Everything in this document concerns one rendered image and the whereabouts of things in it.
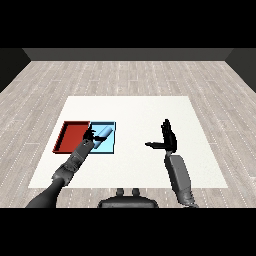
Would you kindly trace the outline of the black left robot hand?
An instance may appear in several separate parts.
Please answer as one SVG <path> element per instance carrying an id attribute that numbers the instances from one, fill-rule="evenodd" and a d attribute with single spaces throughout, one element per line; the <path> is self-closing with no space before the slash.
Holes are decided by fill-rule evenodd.
<path id="1" fill-rule="evenodd" d="M 87 140 L 95 140 L 95 141 L 100 141 L 100 142 L 103 142 L 105 140 L 104 137 L 99 137 L 99 136 L 95 136 L 94 135 L 94 130 L 90 130 L 88 129 L 84 135 L 83 135 L 83 139 L 87 139 Z"/>

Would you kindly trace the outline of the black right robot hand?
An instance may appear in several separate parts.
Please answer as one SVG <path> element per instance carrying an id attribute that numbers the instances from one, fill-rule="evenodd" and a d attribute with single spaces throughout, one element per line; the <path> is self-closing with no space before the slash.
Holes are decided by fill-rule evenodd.
<path id="1" fill-rule="evenodd" d="M 146 142 L 145 145 L 153 149 L 164 149 L 166 152 L 171 151 L 172 153 L 175 153 L 177 151 L 177 139 L 168 119 L 161 125 L 161 130 L 163 135 L 162 142 Z"/>

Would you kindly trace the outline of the small blue can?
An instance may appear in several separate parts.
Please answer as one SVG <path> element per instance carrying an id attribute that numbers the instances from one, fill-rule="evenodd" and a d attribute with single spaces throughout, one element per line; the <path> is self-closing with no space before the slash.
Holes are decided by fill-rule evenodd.
<path id="1" fill-rule="evenodd" d="M 97 149 L 112 133 L 113 129 L 110 126 L 106 126 L 98 135 L 94 137 L 94 148 Z"/>

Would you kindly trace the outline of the red shallow open box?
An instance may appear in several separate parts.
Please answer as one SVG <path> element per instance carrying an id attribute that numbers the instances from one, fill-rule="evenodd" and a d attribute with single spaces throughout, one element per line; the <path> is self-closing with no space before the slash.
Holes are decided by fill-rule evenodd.
<path id="1" fill-rule="evenodd" d="M 55 154 L 71 154 L 82 141 L 89 124 L 89 121 L 65 121 L 52 152 Z"/>

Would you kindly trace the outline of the light blue shallow open box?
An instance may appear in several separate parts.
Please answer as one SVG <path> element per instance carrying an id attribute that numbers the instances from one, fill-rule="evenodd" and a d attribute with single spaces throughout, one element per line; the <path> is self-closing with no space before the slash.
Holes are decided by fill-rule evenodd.
<path id="1" fill-rule="evenodd" d="M 94 135 L 98 135 L 106 126 L 110 126 L 113 131 L 107 137 L 107 139 L 97 148 L 91 150 L 91 154 L 113 154 L 115 146 L 115 130 L 116 123 L 111 121 L 92 121 L 90 123 L 92 130 L 94 130 Z"/>

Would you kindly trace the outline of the dark grey robot body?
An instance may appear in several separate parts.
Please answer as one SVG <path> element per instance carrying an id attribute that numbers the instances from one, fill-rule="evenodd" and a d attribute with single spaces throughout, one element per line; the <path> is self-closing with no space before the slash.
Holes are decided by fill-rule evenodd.
<path id="1" fill-rule="evenodd" d="M 101 200 L 98 208 L 158 208 L 158 204 L 155 200 L 142 197 L 138 188 L 132 189 L 131 196 L 125 196 L 124 189 L 118 188 L 116 195 Z"/>

